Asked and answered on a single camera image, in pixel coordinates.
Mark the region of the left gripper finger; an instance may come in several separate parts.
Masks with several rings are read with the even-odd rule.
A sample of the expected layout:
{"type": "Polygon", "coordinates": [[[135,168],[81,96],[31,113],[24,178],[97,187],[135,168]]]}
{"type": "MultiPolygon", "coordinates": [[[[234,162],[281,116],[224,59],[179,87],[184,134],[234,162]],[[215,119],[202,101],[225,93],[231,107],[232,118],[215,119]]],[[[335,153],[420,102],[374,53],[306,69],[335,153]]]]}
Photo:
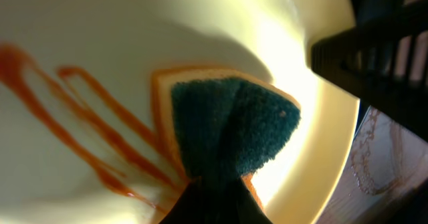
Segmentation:
{"type": "Polygon", "coordinates": [[[209,189],[202,179],[187,185],[160,224],[272,224],[241,179],[209,189]]]}

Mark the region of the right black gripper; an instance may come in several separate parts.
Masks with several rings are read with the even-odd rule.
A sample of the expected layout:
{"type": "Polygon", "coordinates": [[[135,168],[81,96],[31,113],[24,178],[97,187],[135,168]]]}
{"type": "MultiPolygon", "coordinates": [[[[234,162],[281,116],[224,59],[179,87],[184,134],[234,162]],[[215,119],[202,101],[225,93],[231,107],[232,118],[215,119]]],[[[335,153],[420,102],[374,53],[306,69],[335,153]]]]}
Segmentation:
{"type": "Polygon", "coordinates": [[[427,0],[351,0],[356,26],[310,48],[310,68],[427,139],[427,0]]]}

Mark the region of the green and yellow sponge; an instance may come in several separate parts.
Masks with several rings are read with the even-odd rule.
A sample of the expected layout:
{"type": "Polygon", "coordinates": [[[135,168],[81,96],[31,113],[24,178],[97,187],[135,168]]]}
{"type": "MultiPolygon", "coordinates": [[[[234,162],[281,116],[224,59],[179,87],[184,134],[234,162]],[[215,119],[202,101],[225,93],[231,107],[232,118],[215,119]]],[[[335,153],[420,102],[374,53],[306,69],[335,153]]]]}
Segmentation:
{"type": "Polygon", "coordinates": [[[273,160],[301,119],[294,97],[228,68],[155,71],[151,106],[171,164],[214,191],[273,160]]]}

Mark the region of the yellow plate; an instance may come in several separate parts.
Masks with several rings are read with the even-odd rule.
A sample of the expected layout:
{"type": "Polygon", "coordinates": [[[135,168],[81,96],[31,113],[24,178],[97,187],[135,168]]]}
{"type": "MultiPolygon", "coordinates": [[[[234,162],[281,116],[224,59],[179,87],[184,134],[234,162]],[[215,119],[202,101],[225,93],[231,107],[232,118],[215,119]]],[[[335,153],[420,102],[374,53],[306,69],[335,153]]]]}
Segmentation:
{"type": "Polygon", "coordinates": [[[349,0],[1,0],[1,46],[30,57],[24,82],[67,147],[7,86],[1,87],[2,223],[156,223],[179,192],[120,156],[61,100],[89,105],[137,157],[176,185],[167,160],[79,76],[79,67],[152,128],[150,75],[176,66],[227,66],[291,94],[302,119],[253,178],[274,223],[315,223],[338,183],[358,100],[309,68],[309,43],[354,25],[349,0]]]}

